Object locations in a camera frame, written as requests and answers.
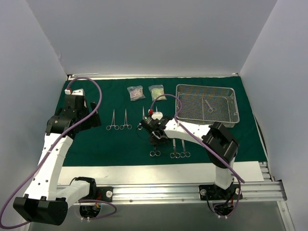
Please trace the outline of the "metal mesh instrument tray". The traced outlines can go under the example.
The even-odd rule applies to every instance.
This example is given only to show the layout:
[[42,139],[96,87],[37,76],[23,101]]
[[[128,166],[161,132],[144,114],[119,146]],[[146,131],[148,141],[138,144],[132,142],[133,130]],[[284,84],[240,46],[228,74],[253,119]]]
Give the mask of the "metal mesh instrument tray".
[[220,122],[232,128],[240,122],[235,91],[232,88],[178,84],[177,119],[198,125]]

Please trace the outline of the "clear packet with sutures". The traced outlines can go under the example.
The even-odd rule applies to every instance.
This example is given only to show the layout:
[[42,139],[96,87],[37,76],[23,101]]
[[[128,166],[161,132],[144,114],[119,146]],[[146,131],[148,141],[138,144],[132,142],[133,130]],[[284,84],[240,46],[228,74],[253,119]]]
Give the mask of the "clear packet with sutures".
[[129,92],[129,97],[131,101],[141,100],[145,99],[144,93],[143,93],[143,86],[131,86],[127,88]]

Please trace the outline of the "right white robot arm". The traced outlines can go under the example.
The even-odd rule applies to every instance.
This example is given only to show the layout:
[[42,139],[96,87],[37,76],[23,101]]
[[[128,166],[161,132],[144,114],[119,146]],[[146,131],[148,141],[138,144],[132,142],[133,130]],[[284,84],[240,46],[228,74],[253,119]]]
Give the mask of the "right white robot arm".
[[234,178],[242,180],[233,169],[239,142],[220,122],[213,125],[198,125],[183,122],[169,116],[161,119],[145,116],[140,122],[150,135],[153,144],[178,139],[199,144],[205,148],[210,162],[215,165],[214,194],[226,198],[231,193]]

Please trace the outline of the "steel scissors curved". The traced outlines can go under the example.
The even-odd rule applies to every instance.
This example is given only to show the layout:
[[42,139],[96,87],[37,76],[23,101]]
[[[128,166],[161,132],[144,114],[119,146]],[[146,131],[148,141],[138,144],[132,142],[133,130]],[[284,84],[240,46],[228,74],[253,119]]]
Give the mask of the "steel scissors curved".
[[185,141],[181,140],[181,144],[182,144],[182,152],[180,153],[180,158],[189,158],[191,157],[190,152],[188,152],[186,150],[186,146],[185,146]]

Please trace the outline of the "green surgical drape cloth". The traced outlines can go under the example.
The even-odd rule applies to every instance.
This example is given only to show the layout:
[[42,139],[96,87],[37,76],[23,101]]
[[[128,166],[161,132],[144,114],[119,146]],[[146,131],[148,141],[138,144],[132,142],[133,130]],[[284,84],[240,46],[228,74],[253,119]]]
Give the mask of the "green surgical drape cloth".
[[[66,167],[84,166],[136,166],[136,165],[168,165],[209,163],[205,148],[185,142],[186,150],[190,152],[189,158],[171,159],[173,152],[172,142],[159,145],[157,149],[160,156],[151,157],[153,149],[149,142],[148,133],[138,130],[137,125],[142,118],[142,107],[147,111],[157,106],[158,110],[166,116],[175,113],[175,90],[178,84],[227,87],[235,91],[239,108],[240,122],[231,128],[231,133],[238,140],[240,146],[236,161],[266,161],[262,144],[260,142],[253,112],[246,95],[242,80],[239,77],[223,78],[135,78],[117,80],[97,80],[92,83],[88,80],[78,80],[73,83],[66,82],[65,86],[73,90],[83,89],[88,102],[100,102],[99,115],[101,126],[78,133],[70,147],[64,161]],[[128,87],[143,86],[145,99],[131,101]],[[152,101],[151,85],[163,85],[166,100],[158,101],[159,96]],[[106,130],[111,124],[113,110],[115,109],[115,124],[123,125],[125,109],[128,123],[132,129]]]

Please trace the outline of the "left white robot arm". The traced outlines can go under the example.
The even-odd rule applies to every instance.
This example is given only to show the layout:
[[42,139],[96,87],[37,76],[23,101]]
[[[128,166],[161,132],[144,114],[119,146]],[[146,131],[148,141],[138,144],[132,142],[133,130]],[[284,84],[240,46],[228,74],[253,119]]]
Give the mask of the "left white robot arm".
[[61,225],[68,209],[80,199],[93,201],[97,196],[93,178],[74,177],[69,186],[57,191],[65,156],[77,133],[100,126],[97,111],[89,112],[83,89],[64,97],[64,106],[47,122],[39,170],[23,197],[16,197],[14,209],[28,222]]

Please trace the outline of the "green gauze packet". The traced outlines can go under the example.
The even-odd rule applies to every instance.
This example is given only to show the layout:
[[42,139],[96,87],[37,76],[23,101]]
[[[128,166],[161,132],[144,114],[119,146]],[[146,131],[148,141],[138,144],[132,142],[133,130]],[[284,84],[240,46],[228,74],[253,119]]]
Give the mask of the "green gauze packet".
[[164,96],[165,91],[164,91],[163,85],[151,85],[151,86],[148,87],[148,89],[150,91],[152,101],[154,101],[159,96],[161,96],[161,97],[158,99],[158,101],[167,99],[166,96]]

